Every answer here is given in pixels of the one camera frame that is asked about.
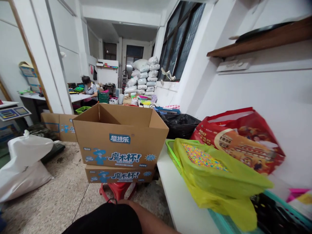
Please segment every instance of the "colorful beads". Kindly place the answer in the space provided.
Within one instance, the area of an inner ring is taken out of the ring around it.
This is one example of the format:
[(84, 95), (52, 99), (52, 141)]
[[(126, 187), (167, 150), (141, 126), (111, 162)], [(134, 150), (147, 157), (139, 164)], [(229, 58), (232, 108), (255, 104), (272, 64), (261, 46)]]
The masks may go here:
[(185, 143), (182, 143), (182, 146), (188, 153), (188, 158), (192, 163), (199, 166), (212, 167), (217, 170), (228, 172), (226, 167), (224, 167), (218, 160), (215, 160), (213, 157), (211, 157), (208, 153)]

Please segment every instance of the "red plastic bag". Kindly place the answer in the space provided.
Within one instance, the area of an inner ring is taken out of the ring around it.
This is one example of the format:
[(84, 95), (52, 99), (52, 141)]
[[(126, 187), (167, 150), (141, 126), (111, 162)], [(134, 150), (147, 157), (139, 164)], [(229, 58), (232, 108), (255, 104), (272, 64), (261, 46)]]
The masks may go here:
[(191, 140), (213, 145), (264, 175), (285, 159), (270, 127), (252, 107), (206, 117)]

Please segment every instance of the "black garbage bag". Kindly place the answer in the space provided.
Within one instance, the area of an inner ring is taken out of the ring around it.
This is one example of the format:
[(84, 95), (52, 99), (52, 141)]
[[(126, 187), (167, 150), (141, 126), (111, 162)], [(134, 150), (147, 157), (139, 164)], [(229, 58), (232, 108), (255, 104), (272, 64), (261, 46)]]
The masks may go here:
[(162, 120), (169, 128), (168, 139), (190, 139), (194, 129), (201, 122), (188, 114), (161, 115)]

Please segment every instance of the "cartoon character print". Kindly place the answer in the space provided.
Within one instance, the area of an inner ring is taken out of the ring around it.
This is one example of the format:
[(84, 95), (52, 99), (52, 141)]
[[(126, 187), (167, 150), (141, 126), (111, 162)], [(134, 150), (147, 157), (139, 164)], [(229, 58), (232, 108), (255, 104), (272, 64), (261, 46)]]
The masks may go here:
[(105, 150), (100, 150), (98, 148), (94, 148), (95, 151), (93, 152), (94, 155), (96, 155), (97, 157), (95, 158), (95, 161), (97, 162), (98, 165), (104, 165), (104, 161), (106, 161), (106, 157), (104, 157), (103, 155), (106, 153)]
[(107, 179), (110, 178), (110, 176), (107, 176), (109, 172), (101, 171), (98, 175), (100, 176), (101, 183), (107, 183)]

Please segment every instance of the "electrical outlet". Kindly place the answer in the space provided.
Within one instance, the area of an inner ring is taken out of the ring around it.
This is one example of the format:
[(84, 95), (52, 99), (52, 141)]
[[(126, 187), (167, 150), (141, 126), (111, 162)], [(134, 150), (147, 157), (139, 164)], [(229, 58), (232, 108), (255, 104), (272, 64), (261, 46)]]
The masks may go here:
[(217, 72), (225, 72), (225, 71), (231, 71), (235, 67), (238, 60), (232, 60), (227, 62), (222, 62), (219, 64)]
[(237, 71), (237, 70), (247, 70), (250, 67), (252, 61), (253, 61), (253, 58), (238, 60), (238, 62), (234, 66), (233, 70), (234, 71)]

